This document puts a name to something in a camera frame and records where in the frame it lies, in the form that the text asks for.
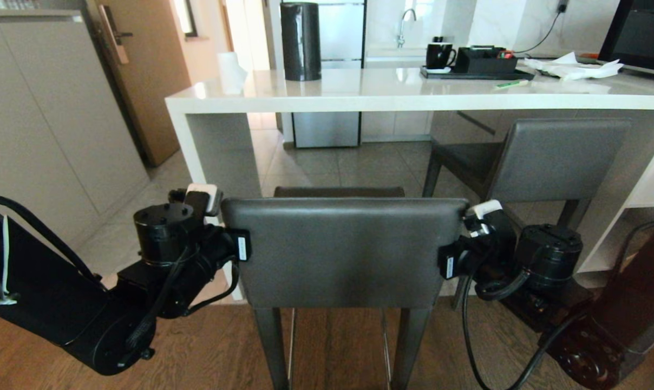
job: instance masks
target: green pen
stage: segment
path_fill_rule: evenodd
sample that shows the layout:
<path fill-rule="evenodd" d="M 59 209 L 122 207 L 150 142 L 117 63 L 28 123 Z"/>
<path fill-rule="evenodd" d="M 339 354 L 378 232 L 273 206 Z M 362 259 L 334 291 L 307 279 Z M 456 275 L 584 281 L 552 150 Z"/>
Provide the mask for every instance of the green pen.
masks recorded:
<path fill-rule="evenodd" d="M 498 84 L 497 86 L 495 86 L 495 89 L 520 87 L 520 86 L 526 86 L 527 84 L 529 84 L 529 80 L 517 80 L 517 81 L 505 82 L 503 84 Z"/>

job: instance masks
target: refrigerator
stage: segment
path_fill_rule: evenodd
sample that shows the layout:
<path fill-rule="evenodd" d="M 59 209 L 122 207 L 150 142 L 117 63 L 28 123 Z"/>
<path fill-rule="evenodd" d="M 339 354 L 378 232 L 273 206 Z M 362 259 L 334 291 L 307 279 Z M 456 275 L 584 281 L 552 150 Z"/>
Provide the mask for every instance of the refrigerator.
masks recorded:
<path fill-rule="evenodd" d="M 364 0 L 312 0 L 319 5 L 322 72 L 361 69 Z M 360 113 L 293 113 L 296 148 L 358 146 Z"/>

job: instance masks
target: black cable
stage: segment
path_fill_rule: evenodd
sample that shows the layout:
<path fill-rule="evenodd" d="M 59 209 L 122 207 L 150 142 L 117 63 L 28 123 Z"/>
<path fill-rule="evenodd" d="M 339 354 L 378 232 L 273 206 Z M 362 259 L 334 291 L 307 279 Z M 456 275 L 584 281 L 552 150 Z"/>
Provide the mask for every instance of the black cable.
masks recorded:
<path fill-rule="evenodd" d="M 226 296 L 229 296 L 238 286 L 238 279 L 240 279 L 240 269 L 238 269 L 238 260 L 234 259 L 231 260 L 231 286 L 228 287 L 228 290 L 224 291 L 223 293 L 213 298 L 209 298 L 205 301 L 201 301 L 200 303 L 192 306 L 191 308 L 187 309 L 185 313 L 183 313 L 183 316 L 189 316 L 190 314 L 194 313 L 195 311 L 198 311 L 204 306 L 207 306 L 208 304 L 214 303 L 216 301 L 220 301 L 221 299 L 226 298 Z"/>
<path fill-rule="evenodd" d="M 531 275 L 527 271 L 522 271 L 510 283 L 491 281 L 485 284 L 477 284 L 476 295 L 484 301 L 500 301 L 517 291 L 517 289 L 527 282 Z"/>
<path fill-rule="evenodd" d="M 478 382 L 479 386 L 483 388 L 483 390 L 492 390 L 490 387 L 486 385 L 486 383 L 483 381 L 483 378 L 481 378 L 479 369 L 476 366 L 476 359 L 474 358 L 474 353 L 471 348 L 471 340 L 469 335 L 469 324 L 467 319 L 468 298 L 469 298 L 468 295 L 469 295 L 469 289 L 471 288 L 471 281 L 473 279 L 474 274 L 476 273 L 476 270 L 474 270 L 472 275 L 467 278 L 464 284 L 464 295 L 461 304 L 462 328 L 464 332 L 464 343 L 466 345 L 466 352 L 469 357 L 469 363 L 471 365 L 471 369 L 474 373 L 474 378 L 476 378 L 476 382 Z M 584 311 L 580 311 L 579 313 L 570 316 L 570 318 L 567 318 L 565 321 L 563 321 L 562 324 L 554 328 L 554 330 L 552 330 L 551 333 L 549 334 L 548 338 L 545 339 L 542 346 L 540 346 L 537 352 L 534 353 L 532 359 L 527 364 L 525 370 L 522 371 L 520 377 L 515 381 L 515 383 L 512 384 L 512 386 L 508 387 L 507 390 L 518 390 L 518 388 L 522 387 L 522 385 L 524 385 L 524 383 L 527 382 L 529 376 L 532 375 L 532 372 L 537 367 L 537 365 L 541 361 L 541 358 L 543 358 L 544 353 L 546 353 L 546 350 L 549 348 L 549 346 L 555 340 L 555 338 L 557 338 L 560 335 L 560 333 L 562 333 L 562 331 L 565 330 L 565 328 L 567 328 L 571 323 L 573 323 L 575 320 L 579 319 L 580 317 L 584 316 L 584 314 L 585 314 Z"/>
<path fill-rule="evenodd" d="M 144 336 L 146 332 L 149 331 L 149 328 L 151 328 L 151 326 L 154 324 L 154 321 L 156 321 L 156 316 L 159 315 L 159 311 L 161 311 L 164 303 L 166 303 L 168 292 L 171 290 L 171 287 L 173 287 L 173 282 L 178 279 L 180 271 L 183 269 L 185 262 L 198 254 L 199 248 L 195 245 L 196 251 L 193 254 L 188 255 L 190 252 L 190 247 L 190 245 L 186 246 L 185 249 L 183 249 L 183 252 L 178 256 L 178 259 L 175 260 L 173 266 L 171 266 L 171 270 L 168 272 L 168 276 L 166 276 L 166 281 L 163 282 L 163 287 L 161 287 L 159 295 L 156 297 L 156 301 L 154 301 L 154 304 L 152 304 L 151 308 L 149 308 L 147 314 L 145 314 L 141 321 L 139 321 L 139 325 L 137 325 L 137 327 L 134 328 L 134 331 L 132 331 L 132 333 L 130 333 L 130 335 L 127 337 L 126 346 L 130 350 L 136 348 L 136 346 L 139 344 L 140 338 L 142 338 L 142 336 Z"/>
<path fill-rule="evenodd" d="M 36 229 L 45 239 L 50 242 L 61 254 L 63 254 L 67 260 L 70 261 L 77 268 L 77 270 L 90 281 L 94 282 L 100 289 L 106 291 L 107 289 L 100 280 L 89 270 L 86 264 L 82 259 L 75 254 L 75 252 L 70 248 L 64 241 L 60 239 L 47 225 L 45 225 L 38 217 L 36 217 L 28 208 L 24 207 L 19 202 L 12 200 L 10 198 L 0 196 L 0 205 L 10 208 L 16 212 L 20 217 L 23 218 L 32 228 Z"/>
<path fill-rule="evenodd" d="M 539 45 L 542 44 L 546 40 L 546 38 L 548 38 L 548 36 L 551 34 L 551 31 L 553 31 L 553 26 L 555 25 L 555 21 L 558 20 L 558 17 L 560 16 L 561 13 L 562 12 L 558 12 L 555 15 L 555 18 L 553 19 L 553 23 L 551 24 L 550 29 L 548 30 L 548 32 L 546 32 L 546 36 L 543 37 L 543 39 L 540 40 L 538 44 L 535 44 L 533 47 L 531 47 L 530 49 L 527 49 L 527 50 L 513 51 L 513 54 L 525 53 L 525 52 L 528 52 L 530 50 L 533 50 L 533 49 L 536 49 L 537 47 L 539 47 Z"/>
<path fill-rule="evenodd" d="M 654 228 L 654 220 L 651 222 L 646 222 L 642 225 L 636 226 L 634 229 L 631 230 L 631 232 L 628 233 L 628 236 L 626 237 L 626 240 L 624 241 L 623 248 L 621 249 L 621 253 L 616 259 L 616 264 L 614 264 L 613 269 L 611 270 L 611 276 L 609 277 L 609 283 L 612 283 L 615 281 L 618 276 L 621 274 L 622 268 L 623 268 L 623 263 L 626 261 L 626 256 L 628 255 L 628 250 L 632 244 L 632 240 L 636 236 L 637 233 L 642 232 L 643 230 L 651 229 Z"/>

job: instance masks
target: black trash can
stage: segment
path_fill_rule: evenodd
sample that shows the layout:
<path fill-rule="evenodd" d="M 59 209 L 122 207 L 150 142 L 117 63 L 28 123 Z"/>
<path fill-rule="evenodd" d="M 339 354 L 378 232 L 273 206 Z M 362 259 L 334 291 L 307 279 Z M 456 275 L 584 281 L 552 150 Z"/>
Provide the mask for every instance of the black trash can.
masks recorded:
<path fill-rule="evenodd" d="M 317 3 L 282 3 L 282 42 L 286 80 L 322 77 Z"/>

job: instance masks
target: robotic arm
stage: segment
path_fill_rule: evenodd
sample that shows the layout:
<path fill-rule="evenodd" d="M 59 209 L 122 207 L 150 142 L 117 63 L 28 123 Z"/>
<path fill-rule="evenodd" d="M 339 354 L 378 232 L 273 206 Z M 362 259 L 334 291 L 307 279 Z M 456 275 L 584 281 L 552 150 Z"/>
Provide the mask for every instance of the robotic arm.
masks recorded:
<path fill-rule="evenodd" d="M 224 298 L 238 284 L 235 233 L 204 224 L 205 217 L 218 212 L 220 193 L 215 186 L 193 189 L 171 192 L 171 200 L 178 202 L 147 207 L 134 215 L 142 259 L 119 272 L 117 286 L 110 291 L 30 211 L 0 197 L 1 205 L 27 220 L 75 265 L 67 264 L 13 220 L 3 228 L 0 216 L 0 298 L 8 287 L 6 292 L 18 302 L 0 304 L 0 317 L 60 346 L 102 375 L 117 374 L 139 359 L 151 358 L 154 350 L 149 344 L 157 316 L 190 315 Z M 3 230 L 10 232 L 8 237 L 3 237 Z M 1 261 L 7 247 L 12 251 L 9 266 Z M 228 291 L 190 307 L 226 262 L 233 263 Z"/>
<path fill-rule="evenodd" d="M 0 204 L 18 212 L 74 265 L 12 220 L 5 229 L 12 233 L 3 237 L 0 216 L 0 259 L 7 247 L 12 250 L 9 267 L 0 260 L 0 298 L 9 294 L 8 301 L 19 302 L 0 304 L 0 317 L 60 346 L 102 375 L 151 358 L 157 316 L 188 316 L 238 284 L 238 261 L 250 256 L 250 237 L 245 231 L 205 224 L 206 217 L 218 213 L 220 198 L 215 186 L 192 185 L 171 192 L 170 203 L 139 210 L 134 221 L 142 259 L 119 272 L 117 285 L 107 290 L 40 220 L 0 197 Z M 476 367 L 466 321 L 472 281 L 481 299 L 500 301 L 542 333 L 537 353 L 511 388 L 524 384 L 545 352 L 574 380 L 594 389 L 614 387 L 643 360 L 654 344 L 654 284 L 647 281 L 652 274 L 643 271 L 654 267 L 653 251 L 642 255 L 648 258 L 633 260 L 595 301 L 572 278 L 582 250 L 576 232 L 533 225 L 518 239 L 496 200 L 471 207 L 463 222 L 470 237 L 440 248 L 439 266 L 445 279 L 463 276 L 464 335 L 481 388 L 488 389 Z M 191 306 L 226 262 L 233 264 L 228 291 Z M 637 299 L 632 299 L 634 285 L 642 287 Z M 634 325 L 619 321 L 619 313 L 632 313 L 646 303 L 648 315 Z"/>

